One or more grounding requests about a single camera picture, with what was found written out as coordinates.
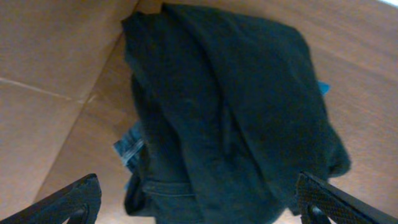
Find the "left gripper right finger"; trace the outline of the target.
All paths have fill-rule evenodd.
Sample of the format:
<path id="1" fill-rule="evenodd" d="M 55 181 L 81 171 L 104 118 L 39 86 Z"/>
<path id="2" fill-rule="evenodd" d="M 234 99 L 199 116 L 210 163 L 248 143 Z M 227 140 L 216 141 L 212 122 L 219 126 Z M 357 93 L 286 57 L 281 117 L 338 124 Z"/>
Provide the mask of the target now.
<path id="1" fill-rule="evenodd" d="M 303 224 L 397 224 L 394 218 L 309 173 L 297 182 Z"/>

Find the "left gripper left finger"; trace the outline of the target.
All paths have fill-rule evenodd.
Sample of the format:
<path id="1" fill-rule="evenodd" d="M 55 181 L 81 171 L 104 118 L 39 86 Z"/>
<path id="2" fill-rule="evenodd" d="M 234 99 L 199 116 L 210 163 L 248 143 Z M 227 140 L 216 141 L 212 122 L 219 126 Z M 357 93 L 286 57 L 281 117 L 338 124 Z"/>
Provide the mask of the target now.
<path id="1" fill-rule="evenodd" d="M 88 174 L 37 203 L 1 220 L 1 224 L 94 224 L 101 206 L 96 174 Z"/>

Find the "black pants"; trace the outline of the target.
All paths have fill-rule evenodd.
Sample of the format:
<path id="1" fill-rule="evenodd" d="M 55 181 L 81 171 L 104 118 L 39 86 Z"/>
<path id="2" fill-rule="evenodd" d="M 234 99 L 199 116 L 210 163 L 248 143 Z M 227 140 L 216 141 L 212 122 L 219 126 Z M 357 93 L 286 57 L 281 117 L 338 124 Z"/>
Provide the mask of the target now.
<path id="1" fill-rule="evenodd" d="M 142 149 L 124 201 L 157 223 L 299 214 L 299 173 L 346 174 L 310 49 L 285 24 L 164 4 L 122 22 Z"/>

